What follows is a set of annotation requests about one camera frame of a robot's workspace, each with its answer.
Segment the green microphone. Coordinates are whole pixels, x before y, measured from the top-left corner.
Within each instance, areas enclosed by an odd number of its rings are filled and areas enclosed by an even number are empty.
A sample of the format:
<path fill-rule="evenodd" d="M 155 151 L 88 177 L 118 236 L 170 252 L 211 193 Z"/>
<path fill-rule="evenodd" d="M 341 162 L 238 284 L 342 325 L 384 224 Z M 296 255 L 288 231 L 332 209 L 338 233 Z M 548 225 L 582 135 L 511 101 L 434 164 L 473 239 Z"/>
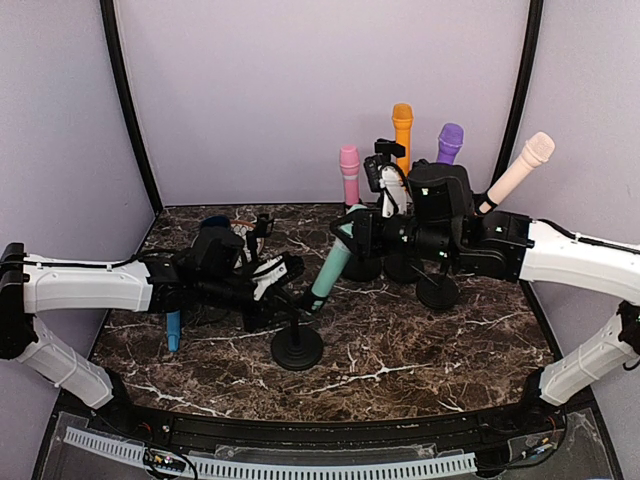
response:
<path fill-rule="evenodd" d="M 356 204 L 351 206 L 347 211 L 359 208 L 364 208 L 364 206 L 362 204 Z M 310 311 L 310 314 L 317 313 L 322 309 L 351 255 L 353 255 L 353 253 L 348 245 L 344 245 L 335 237 L 334 244 L 314 283 L 303 295 L 303 303 Z"/>

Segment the black stand of green microphone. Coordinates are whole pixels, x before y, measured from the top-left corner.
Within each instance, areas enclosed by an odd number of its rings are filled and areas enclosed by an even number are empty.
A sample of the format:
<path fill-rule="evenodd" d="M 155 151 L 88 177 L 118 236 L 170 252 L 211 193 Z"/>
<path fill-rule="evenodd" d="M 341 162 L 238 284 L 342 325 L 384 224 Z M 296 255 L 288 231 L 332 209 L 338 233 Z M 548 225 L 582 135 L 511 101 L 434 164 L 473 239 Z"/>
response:
<path fill-rule="evenodd" d="M 275 334 L 271 341 L 272 359 L 285 370 L 304 371 L 314 367 L 323 356 L 324 343 L 319 333 L 289 320 L 289 325 Z"/>

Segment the black stand of blue microphone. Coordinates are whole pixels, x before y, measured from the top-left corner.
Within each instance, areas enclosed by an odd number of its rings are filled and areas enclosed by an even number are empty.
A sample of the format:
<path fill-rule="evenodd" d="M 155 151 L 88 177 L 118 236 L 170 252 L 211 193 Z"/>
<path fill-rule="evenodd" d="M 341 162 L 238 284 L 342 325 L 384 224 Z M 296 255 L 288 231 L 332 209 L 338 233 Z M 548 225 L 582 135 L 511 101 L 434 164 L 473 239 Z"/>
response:
<path fill-rule="evenodd" d="M 258 214 L 254 228 L 246 234 L 246 246 L 250 253 L 250 262 L 256 263 L 259 259 L 259 240 L 266 239 L 271 236 L 274 227 L 274 219 L 268 214 Z"/>

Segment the black stand of beige microphone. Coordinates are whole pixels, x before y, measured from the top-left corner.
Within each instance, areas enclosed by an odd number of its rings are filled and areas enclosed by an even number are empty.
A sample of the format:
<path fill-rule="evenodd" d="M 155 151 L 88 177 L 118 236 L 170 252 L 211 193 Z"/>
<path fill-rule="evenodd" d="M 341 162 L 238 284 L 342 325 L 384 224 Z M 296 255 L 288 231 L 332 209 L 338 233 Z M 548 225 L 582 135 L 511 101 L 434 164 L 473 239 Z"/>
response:
<path fill-rule="evenodd" d="M 473 194 L 474 215 L 483 217 L 493 211 L 497 204 L 490 199 L 488 191 Z M 460 291 L 455 281 L 449 276 L 451 263 L 442 261 L 437 273 L 422 274 L 416 284 L 416 296 L 426 307 L 443 311 L 452 308 L 459 299 Z"/>

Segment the blue microphone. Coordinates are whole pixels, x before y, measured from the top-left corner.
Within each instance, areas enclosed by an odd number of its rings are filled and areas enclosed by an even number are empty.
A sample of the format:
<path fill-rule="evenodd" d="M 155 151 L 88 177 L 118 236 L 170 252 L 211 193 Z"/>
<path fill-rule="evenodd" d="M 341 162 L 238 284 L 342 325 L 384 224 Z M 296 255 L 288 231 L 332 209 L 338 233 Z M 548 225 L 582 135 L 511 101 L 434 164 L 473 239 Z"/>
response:
<path fill-rule="evenodd" d="M 181 341 L 181 312 L 179 310 L 166 314 L 167 344 L 170 352 L 177 352 Z"/>

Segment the beige microphone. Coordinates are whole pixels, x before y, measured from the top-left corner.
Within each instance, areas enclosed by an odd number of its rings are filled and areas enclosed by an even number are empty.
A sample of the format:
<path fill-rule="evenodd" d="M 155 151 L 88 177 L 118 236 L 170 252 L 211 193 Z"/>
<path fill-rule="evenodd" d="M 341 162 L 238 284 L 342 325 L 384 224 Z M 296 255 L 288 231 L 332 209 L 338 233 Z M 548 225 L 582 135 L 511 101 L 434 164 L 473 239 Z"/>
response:
<path fill-rule="evenodd" d="M 530 173 L 545 164 L 555 150 L 555 142 L 545 132 L 537 132 L 525 142 L 521 153 L 486 192 L 480 207 L 485 213 L 499 205 Z"/>

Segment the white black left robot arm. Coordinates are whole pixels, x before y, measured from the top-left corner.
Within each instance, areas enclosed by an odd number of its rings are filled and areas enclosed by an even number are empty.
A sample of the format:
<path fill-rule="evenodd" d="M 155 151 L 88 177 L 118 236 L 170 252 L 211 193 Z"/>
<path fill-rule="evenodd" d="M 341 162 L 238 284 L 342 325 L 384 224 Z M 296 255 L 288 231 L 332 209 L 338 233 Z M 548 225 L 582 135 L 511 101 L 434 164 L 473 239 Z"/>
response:
<path fill-rule="evenodd" d="M 193 303 L 241 313 L 248 331 L 268 324 L 292 301 L 284 287 L 304 271 L 288 252 L 262 259 L 254 238 L 206 227 L 182 250 L 152 249 L 116 262 L 29 255 L 21 243 L 1 256 L 1 357 L 64 389 L 120 436 L 141 427 L 120 376 L 90 362 L 38 319 L 55 310 L 124 310 L 171 314 Z"/>

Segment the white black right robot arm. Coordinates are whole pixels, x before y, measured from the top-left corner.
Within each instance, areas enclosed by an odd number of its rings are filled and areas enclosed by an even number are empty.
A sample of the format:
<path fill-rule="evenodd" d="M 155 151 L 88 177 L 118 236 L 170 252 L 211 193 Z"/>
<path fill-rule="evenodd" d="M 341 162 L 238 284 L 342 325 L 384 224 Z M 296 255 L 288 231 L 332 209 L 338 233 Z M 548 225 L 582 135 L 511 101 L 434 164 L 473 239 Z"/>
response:
<path fill-rule="evenodd" d="M 521 434 L 534 432 L 549 405 L 574 394 L 639 356 L 639 250 L 571 233 L 548 220 L 493 210 L 479 214 L 467 171 L 460 165 L 419 161 L 408 176 L 414 209 L 385 218 L 355 206 L 332 232 L 355 255 L 405 254 L 453 272 L 526 282 L 550 282 L 620 299 L 593 337 L 532 375 L 528 396 L 510 413 Z"/>

